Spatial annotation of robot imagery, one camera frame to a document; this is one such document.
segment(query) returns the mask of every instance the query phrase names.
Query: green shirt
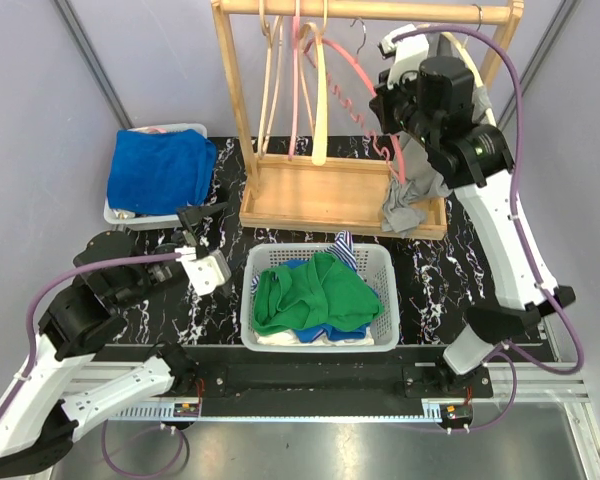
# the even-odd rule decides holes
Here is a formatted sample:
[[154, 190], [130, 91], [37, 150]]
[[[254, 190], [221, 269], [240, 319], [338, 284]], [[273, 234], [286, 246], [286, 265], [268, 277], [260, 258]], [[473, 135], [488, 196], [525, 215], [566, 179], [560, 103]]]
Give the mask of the green shirt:
[[280, 265], [262, 272], [253, 329], [271, 335], [327, 323], [350, 332], [383, 312], [378, 296], [356, 272], [331, 254], [316, 253], [294, 269]]

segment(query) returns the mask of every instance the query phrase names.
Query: folded clothes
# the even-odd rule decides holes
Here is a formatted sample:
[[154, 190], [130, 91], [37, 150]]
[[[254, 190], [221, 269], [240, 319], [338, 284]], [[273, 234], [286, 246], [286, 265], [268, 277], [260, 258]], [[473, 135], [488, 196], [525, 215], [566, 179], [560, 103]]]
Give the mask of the folded clothes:
[[216, 156], [213, 143], [194, 130], [161, 134], [121, 130], [107, 185], [109, 206], [170, 215], [178, 207], [201, 205]]
[[[353, 249], [348, 249], [347, 246], [343, 247], [342, 245], [339, 246], [338, 249], [341, 252], [342, 252], [342, 249], [345, 249], [345, 251], [342, 252], [344, 258], [353, 258], [353, 265], [354, 265], [354, 267], [357, 266], [356, 262], [355, 262], [355, 257], [353, 256]], [[300, 265], [304, 265], [305, 263], [307, 263], [306, 260], [300, 260], [297, 258], [293, 258], [291, 260], [284, 262], [282, 265], [286, 265], [287, 267], [294, 269], [296, 267], [299, 267]], [[329, 340], [330, 343], [337, 343], [342, 340], [361, 340], [367, 336], [367, 333], [368, 333], [367, 327], [368, 326], [369, 326], [369, 324], [366, 324], [366, 325], [362, 325], [360, 328], [357, 328], [350, 332], [343, 332], [342, 330], [338, 330], [337, 328], [332, 327], [331, 325], [328, 325], [325, 323], [323, 325], [318, 325], [316, 327], [307, 328], [305, 330], [295, 330], [294, 333], [296, 334], [296, 339], [294, 339], [294, 341], [297, 340], [300, 343], [312, 343], [312, 342], [315, 342], [322, 335], [326, 335], [327, 339]]]
[[371, 335], [371, 330], [367, 327], [365, 329], [365, 335], [363, 338], [358, 339], [346, 339], [331, 341], [326, 335], [321, 335], [311, 343], [301, 342], [300, 339], [292, 330], [285, 330], [284, 332], [274, 333], [273, 335], [258, 335], [256, 333], [256, 341], [260, 345], [281, 345], [281, 346], [298, 346], [298, 347], [353, 347], [353, 346], [364, 346], [364, 345], [375, 345], [375, 340]]
[[351, 332], [384, 312], [382, 302], [342, 261], [316, 253], [294, 269], [262, 272], [256, 292], [253, 328], [260, 335], [329, 324]]

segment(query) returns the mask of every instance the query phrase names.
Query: cable tie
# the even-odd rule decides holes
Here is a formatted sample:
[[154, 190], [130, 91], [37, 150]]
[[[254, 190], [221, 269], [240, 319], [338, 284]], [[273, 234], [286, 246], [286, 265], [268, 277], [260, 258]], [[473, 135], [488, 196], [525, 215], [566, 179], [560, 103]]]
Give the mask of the cable tie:
[[31, 375], [29, 375], [28, 377], [23, 377], [22, 374], [20, 372], [18, 372], [13, 375], [13, 378], [15, 378], [16, 380], [19, 380], [21, 382], [28, 382], [29, 380], [31, 380]]

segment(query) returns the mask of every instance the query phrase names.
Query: white cloth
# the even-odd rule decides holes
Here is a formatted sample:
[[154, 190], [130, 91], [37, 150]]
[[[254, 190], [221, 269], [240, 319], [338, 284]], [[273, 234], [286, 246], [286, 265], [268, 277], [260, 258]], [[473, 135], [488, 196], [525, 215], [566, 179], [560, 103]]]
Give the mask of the white cloth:
[[375, 345], [371, 329], [367, 327], [367, 334], [364, 338], [338, 340], [332, 342], [327, 338], [326, 334], [320, 335], [311, 343], [302, 343], [293, 330], [285, 330], [284, 332], [274, 333], [273, 335], [256, 335], [256, 341], [260, 345], [283, 345], [283, 346], [298, 346], [298, 347], [357, 347], [361, 345]]

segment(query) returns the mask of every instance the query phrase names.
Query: wooden rack base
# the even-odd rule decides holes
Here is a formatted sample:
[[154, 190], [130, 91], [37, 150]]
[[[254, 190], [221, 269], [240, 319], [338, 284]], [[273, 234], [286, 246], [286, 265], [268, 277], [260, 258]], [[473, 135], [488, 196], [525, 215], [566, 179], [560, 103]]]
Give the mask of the wooden rack base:
[[[290, 162], [284, 155], [266, 155], [258, 166], [258, 188], [247, 183], [240, 209], [245, 227], [398, 236], [382, 231], [382, 204], [390, 178], [384, 162], [327, 158], [325, 165], [315, 166], [307, 157]], [[444, 238], [444, 199], [413, 206], [426, 211], [427, 220], [410, 237]]]

